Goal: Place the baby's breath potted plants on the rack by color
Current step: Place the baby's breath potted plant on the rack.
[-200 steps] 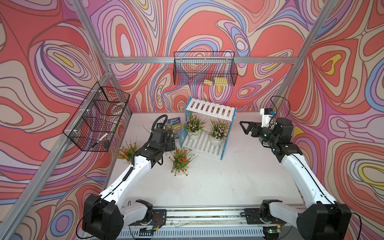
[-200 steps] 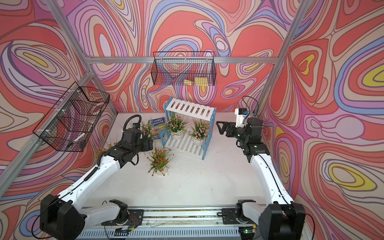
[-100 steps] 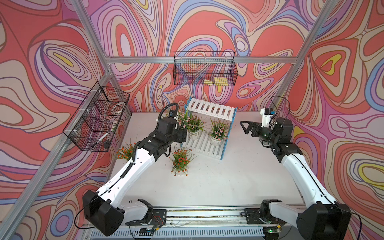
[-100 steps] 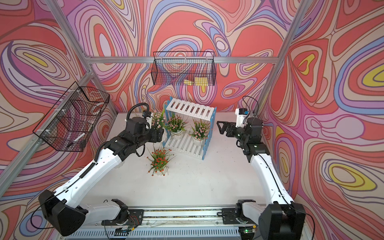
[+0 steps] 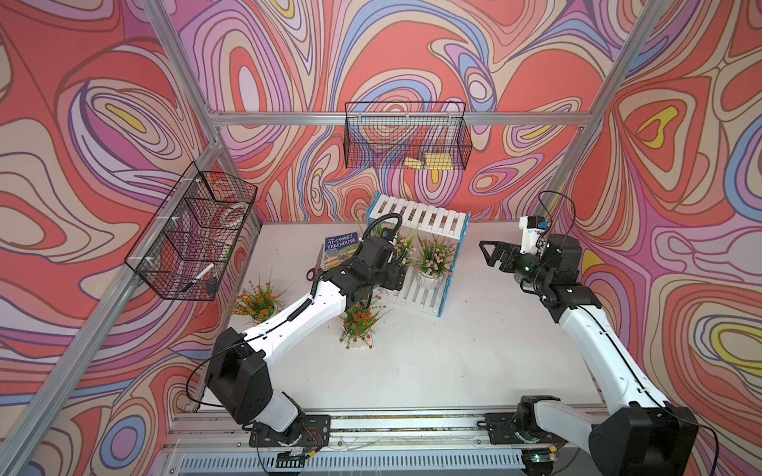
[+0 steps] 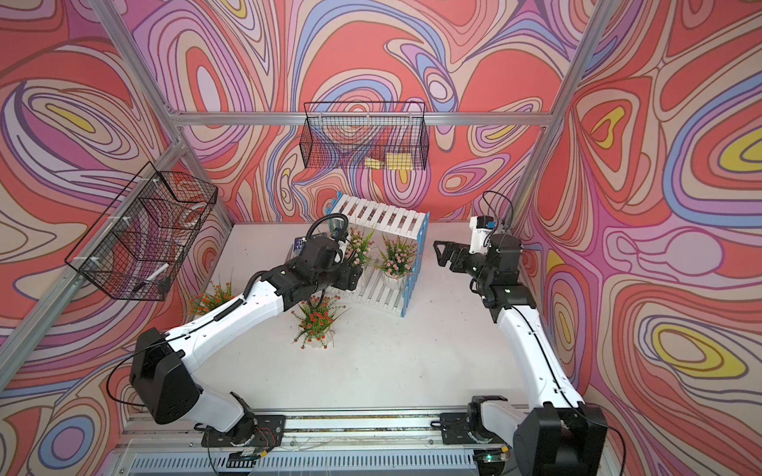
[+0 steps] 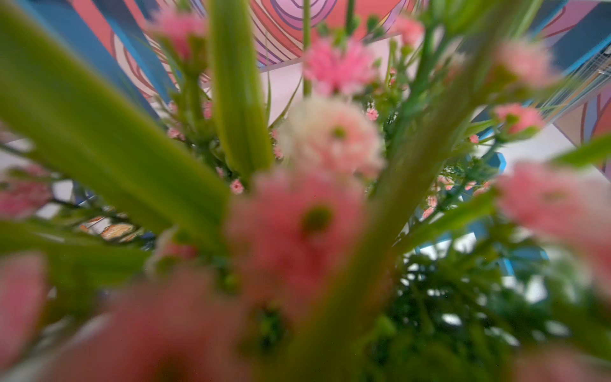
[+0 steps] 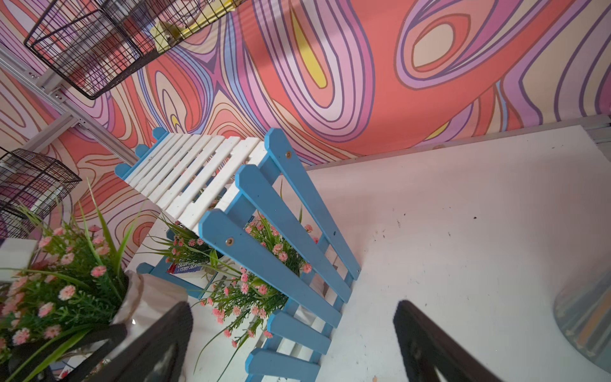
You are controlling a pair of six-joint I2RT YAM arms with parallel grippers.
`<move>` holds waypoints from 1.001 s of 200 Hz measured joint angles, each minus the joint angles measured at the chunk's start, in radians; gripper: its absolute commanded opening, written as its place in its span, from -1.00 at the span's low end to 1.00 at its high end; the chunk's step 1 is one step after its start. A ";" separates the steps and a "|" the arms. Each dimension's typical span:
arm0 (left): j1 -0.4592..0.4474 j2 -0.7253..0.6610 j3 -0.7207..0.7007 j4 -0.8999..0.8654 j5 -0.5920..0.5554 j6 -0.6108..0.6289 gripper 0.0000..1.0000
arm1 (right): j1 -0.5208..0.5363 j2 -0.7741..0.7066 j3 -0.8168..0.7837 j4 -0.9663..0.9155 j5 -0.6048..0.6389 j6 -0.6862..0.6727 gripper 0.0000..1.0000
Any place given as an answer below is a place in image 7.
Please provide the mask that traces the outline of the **blue white wooden rack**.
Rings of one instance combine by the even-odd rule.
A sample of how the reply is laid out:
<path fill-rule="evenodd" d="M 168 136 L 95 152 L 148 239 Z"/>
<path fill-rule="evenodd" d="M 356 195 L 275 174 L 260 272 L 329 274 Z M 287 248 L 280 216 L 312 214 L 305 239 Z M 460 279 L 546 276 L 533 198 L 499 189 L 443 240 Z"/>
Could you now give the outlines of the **blue white wooden rack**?
<path fill-rule="evenodd" d="M 167 60 L 145 33 L 156 1 L 23 1 L 21 8 L 105 81 L 124 91 L 155 119 L 175 86 Z M 301 52 L 299 1 L 254 1 L 259 66 L 293 69 Z M 610 43 L 610 7 L 600 1 L 545 1 L 531 27 L 558 52 L 558 66 L 576 72 L 593 65 Z M 119 236 L 128 220 L 99 207 L 76 186 L 58 181 L 60 195 L 23 220 L 2 219 L 1 252 L 40 251 L 52 262 L 71 260 L 106 279 L 143 261 L 143 237 Z"/>

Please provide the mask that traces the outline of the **pink flower potted plant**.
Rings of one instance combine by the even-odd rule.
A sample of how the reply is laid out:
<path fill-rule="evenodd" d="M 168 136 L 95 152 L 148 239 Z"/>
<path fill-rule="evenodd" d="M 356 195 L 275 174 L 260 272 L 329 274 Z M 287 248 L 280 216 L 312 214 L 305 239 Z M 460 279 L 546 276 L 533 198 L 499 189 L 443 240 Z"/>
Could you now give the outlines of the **pink flower potted plant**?
<path fill-rule="evenodd" d="M 538 1 L 318 25 L 269 121 L 246 1 L 146 15 L 160 119 L 1 4 L 1 372 L 36 381 L 608 381 L 610 137 L 498 173 L 566 87 Z"/>

